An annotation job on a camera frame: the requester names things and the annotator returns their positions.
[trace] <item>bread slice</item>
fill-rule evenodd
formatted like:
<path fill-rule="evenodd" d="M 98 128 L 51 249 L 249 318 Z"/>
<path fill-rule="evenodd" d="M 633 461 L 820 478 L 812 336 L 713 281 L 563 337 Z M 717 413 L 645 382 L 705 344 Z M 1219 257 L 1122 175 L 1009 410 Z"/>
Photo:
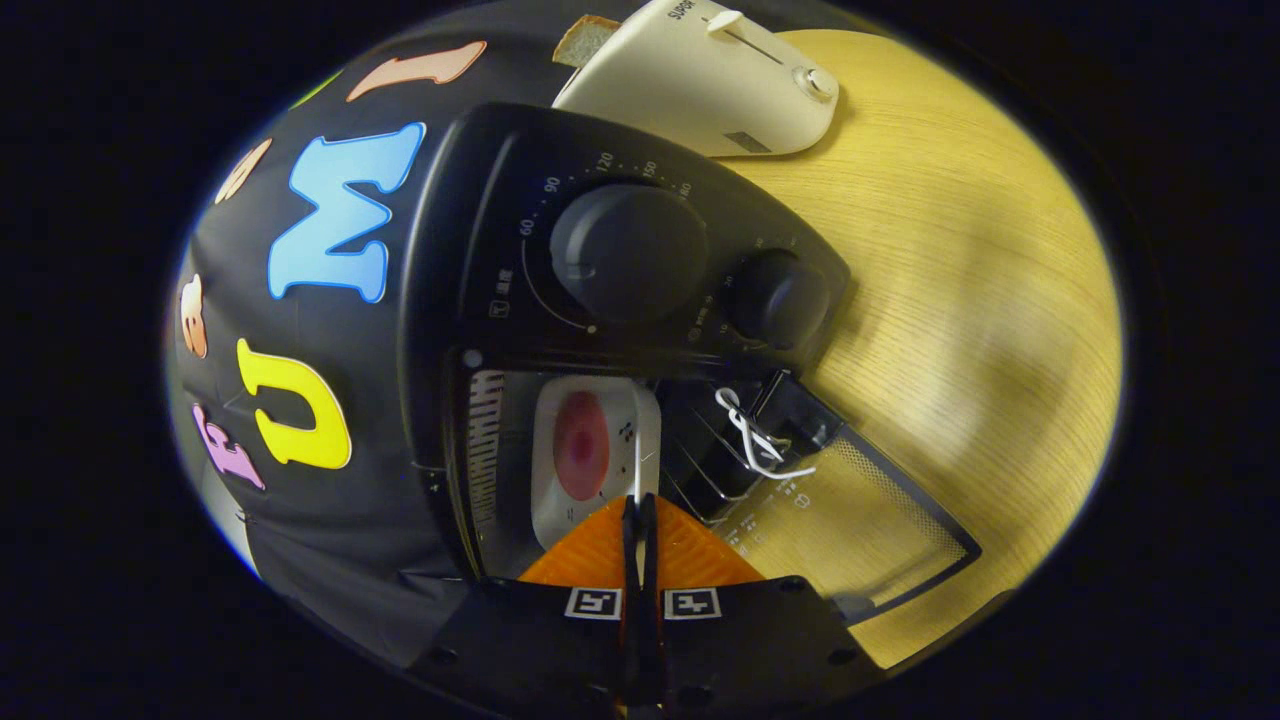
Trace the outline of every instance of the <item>bread slice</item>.
<path fill-rule="evenodd" d="M 613 36 L 622 23 L 596 15 L 582 15 L 564 32 L 552 61 L 571 68 L 581 68 Z"/>

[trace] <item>white cable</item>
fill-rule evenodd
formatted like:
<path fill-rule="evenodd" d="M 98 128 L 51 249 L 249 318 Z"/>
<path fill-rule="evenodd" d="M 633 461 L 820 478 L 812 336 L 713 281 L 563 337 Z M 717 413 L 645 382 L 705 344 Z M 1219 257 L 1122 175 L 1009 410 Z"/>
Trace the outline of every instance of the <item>white cable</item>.
<path fill-rule="evenodd" d="M 733 427 L 742 432 L 742 450 L 746 451 L 746 464 L 756 473 L 764 475 L 765 478 L 772 478 L 774 480 L 787 480 L 791 478 L 799 478 L 800 475 L 808 475 L 814 473 L 817 468 L 806 468 L 804 470 L 794 470 L 791 473 L 773 473 L 765 470 L 760 466 L 760 462 L 755 459 L 754 446 L 759 445 L 768 455 L 776 457 L 780 462 L 782 461 L 782 455 L 773 447 L 768 439 L 760 437 L 759 433 L 751 429 L 749 420 L 742 415 L 741 409 L 737 404 L 737 393 L 727 387 L 722 387 L 716 391 L 716 402 L 721 407 L 728 411 L 728 421 L 733 423 Z"/>

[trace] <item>foam letter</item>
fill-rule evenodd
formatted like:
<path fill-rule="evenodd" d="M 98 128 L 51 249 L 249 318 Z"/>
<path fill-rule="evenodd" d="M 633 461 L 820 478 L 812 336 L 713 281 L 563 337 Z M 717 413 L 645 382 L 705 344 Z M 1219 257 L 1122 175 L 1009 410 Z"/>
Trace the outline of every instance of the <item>foam letter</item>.
<path fill-rule="evenodd" d="M 387 246 L 366 243 L 358 252 L 333 249 L 385 225 L 392 211 L 356 192 L 349 183 L 370 182 L 394 192 L 408 177 L 426 126 L 411 123 L 397 132 L 356 140 L 311 141 L 289 174 L 289 190 L 316 206 L 271 243 L 266 286 L 280 300 L 293 284 L 351 287 L 365 302 L 387 291 Z"/>
<path fill-rule="evenodd" d="M 271 456 L 282 464 L 291 460 L 337 470 L 351 460 L 351 434 L 338 398 L 329 384 L 303 363 L 276 355 L 253 352 L 241 338 L 236 343 L 241 379 L 250 395 L 262 386 L 296 392 L 311 406 L 316 427 L 311 430 L 273 421 L 261 409 L 253 411 L 257 429 Z"/>
<path fill-rule="evenodd" d="M 205 334 L 204 284 L 200 275 L 192 275 L 191 282 L 182 287 L 178 307 L 182 315 L 182 340 L 187 350 L 196 357 L 209 355 L 209 337 Z"/>
<path fill-rule="evenodd" d="M 191 413 L 196 416 L 196 429 L 200 430 L 200 437 L 204 438 L 205 447 L 209 448 L 209 459 L 214 462 L 214 468 L 218 468 L 219 473 L 239 475 L 257 486 L 257 489 L 266 489 L 244 448 L 238 443 L 232 443 L 221 428 L 206 423 L 204 407 L 193 405 Z"/>
<path fill-rule="evenodd" d="M 381 65 L 374 68 L 372 72 L 364 77 L 364 79 L 357 82 L 356 87 L 351 88 L 351 92 L 347 95 L 347 102 L 351 102 L 370 90 L 401 82 L 411 82 L 415 79 L 430 79 L 434 81 L 435 85 L 453 82 L 462 77 L 462 73 L 467 72 L 471 63 L 475 63 L 476 58 L 484 53 L 485 46 L 488 46 L 488 42 L 477 40 L 475 42 L 468 42 L 462 47 L 444 50 L 442 53 L 431 53 L 430 55 L 419 55 L 417 58 L 410 58 L 407 60 L 392 58 L 390 60 L 387 60 Z"/>
<path fill-rule="evenodd" d="M 244 181 L 248 179 L 248 174 L 253 172 L 253 168 L 257 167 L 257 161 L 262 159 L 262 155 L 266 155 L 266 149 L 270 146 L 271 138 L 269 137 L 259 143 L 257 147 L 250 150 L 247 155 L 241 158 L 239 163 L 236 163 L 230 174 L 228 174 L 227 179 L 223 181 L 223 186 L 218 188 L 218 195 L 214 197 L 214 205 L 218 205 L 223 200 L 236 195 L 236 191 L 239 190 L 239 186 L 244 184 Z"/>

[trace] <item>control panel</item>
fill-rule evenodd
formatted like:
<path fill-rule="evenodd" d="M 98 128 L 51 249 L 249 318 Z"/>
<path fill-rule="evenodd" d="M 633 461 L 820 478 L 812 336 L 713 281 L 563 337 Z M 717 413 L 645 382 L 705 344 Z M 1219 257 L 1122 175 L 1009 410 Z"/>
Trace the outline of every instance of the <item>control panel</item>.
<path fill-rule="evenodd" d="M 800 372 L 850 279 L 759 187 L 576 113 L 488 104 L 462 115 L 422 208 L 411 273 L 439 287 L 411 282 L 404 302 L 449 302 L 454 340 L 490 354 Z"/>

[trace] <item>temperature dial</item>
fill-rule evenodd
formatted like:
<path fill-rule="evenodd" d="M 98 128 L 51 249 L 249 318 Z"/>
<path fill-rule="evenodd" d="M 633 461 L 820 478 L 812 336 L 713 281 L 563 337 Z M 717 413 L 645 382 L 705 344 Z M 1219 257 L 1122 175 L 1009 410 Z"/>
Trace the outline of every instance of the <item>temperature dial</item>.
<path fill-rule="evenodd" d="M 552 231 L 552 268 L 604 323 L 659 320 L 707 274 L 707 223 L 689 202 L 645 184 L 608 184 L 564 209 Z"/>

